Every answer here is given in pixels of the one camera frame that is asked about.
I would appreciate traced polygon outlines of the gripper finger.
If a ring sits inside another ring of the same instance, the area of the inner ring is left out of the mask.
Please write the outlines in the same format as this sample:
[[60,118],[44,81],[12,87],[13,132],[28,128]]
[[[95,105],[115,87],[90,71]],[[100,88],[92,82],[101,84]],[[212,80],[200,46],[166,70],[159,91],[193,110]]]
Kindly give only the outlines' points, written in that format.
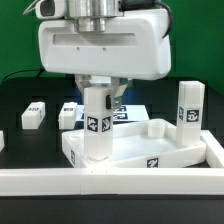
[[110,93],[106,96],[107,109],[119,109],[122,104],[122,95],[128,86],[127,78],[111,78]]
[[75,75],[75,83],[76,83],[79,91],[81,92],[81,94],[84,94],[84,90],[86,88],[93,86],[92,77],[90,75],[76,74]]

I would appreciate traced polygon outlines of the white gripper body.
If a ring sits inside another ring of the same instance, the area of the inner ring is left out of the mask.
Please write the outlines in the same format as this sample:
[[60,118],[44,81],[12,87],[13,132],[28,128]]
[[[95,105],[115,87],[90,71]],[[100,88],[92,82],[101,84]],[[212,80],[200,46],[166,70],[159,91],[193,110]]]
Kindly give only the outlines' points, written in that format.
[[167,27],[164,9],[127,11],[107,20],[103,32],[77,32],[71,20],[44,21],[41,62],[48,72],[160,79],[171,69]]

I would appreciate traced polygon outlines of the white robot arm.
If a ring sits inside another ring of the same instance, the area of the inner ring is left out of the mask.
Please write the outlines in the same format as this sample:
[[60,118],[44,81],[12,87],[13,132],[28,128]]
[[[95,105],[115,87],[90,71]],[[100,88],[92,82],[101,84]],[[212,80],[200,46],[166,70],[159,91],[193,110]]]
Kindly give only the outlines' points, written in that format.
[[107,107],[121,103],[129,79],[156,80],[171,69],[172,12],[160,0],[39,0],[36,16],[46,71],[76,76],[87,87],[109,77]]

